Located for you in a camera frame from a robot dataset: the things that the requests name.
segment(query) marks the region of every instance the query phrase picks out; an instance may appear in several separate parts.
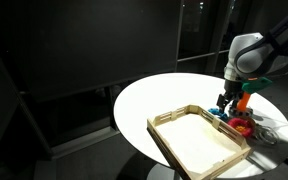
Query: wooden tray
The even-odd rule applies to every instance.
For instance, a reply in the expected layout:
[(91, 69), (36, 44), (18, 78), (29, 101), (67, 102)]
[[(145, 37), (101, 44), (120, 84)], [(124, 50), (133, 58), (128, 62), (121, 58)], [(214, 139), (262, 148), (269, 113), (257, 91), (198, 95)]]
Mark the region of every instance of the wooden tray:
[(251, 152), (239, 132), (195, 105), (148, 119), (147, 130), (184, 180), (214, 179)]

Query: red object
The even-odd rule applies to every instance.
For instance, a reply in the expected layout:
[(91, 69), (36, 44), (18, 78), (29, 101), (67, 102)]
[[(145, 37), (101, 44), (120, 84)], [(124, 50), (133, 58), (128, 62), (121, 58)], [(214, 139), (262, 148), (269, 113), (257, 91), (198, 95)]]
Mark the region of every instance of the red object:
[(244, 137), (250, 137), (254, 132), (252, 124), (241, 118), (233, 118), (227, 124), (240, 132)]

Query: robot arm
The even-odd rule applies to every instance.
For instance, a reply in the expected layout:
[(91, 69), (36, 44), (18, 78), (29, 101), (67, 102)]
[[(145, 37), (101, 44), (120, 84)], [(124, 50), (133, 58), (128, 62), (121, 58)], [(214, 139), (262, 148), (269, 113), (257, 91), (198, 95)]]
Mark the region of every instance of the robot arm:
[(225, 67), (225, 94), (219, 95), (221, 113), (231, 101), (236, 106), (243, 96), (242, 81), (263, 77), (288, 64), (288, 16), (264, 37), (259, 33), (234, 38)]

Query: white round table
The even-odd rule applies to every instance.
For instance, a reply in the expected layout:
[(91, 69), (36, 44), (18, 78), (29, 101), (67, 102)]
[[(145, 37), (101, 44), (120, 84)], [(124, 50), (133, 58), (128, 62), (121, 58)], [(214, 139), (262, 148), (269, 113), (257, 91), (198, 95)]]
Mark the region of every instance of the white round table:
[[(224, 80), (191, 73), (167, 73), (140, 79), (126, 87), (114, 105), (114, 117), (122, 135), (140, 152), (169, 167), (147, 131), (147, 118), (193, 104), (203, 109), (217, 108)], [(273, 128), (280, 137), (275, 146), (257, 144), (254, 152), (219, 178), (249, 177), (269, 171), (288, 156), (288, 121), (268, 100), (254, 93), (249, 104), (256, 123)]]

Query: green object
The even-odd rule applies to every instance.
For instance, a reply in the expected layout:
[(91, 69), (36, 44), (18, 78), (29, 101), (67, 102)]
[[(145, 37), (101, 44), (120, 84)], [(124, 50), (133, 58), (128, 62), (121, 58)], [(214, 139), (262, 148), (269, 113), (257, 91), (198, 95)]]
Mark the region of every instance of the green object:
[(242, 85), (242, 90), (248, 94), (253, 94), (259, 90), (266, 88), (273, 82), (265, 77), (258, 78), (256, 80), (247, 80)]

